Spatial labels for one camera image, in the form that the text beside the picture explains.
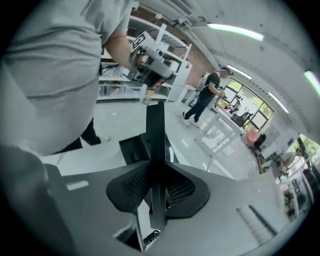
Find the chair backrest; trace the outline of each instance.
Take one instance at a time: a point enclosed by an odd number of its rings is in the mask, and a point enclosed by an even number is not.
[[[243,115],[241,116],[238,116],[236,114],[234,114],[232,116],[232,120],[239,126],[239,127],[242,127],[244,125],[244,123],[250,119],[250,117],[252,116],[253,114],[249,113],[249,112],[245,112]]]

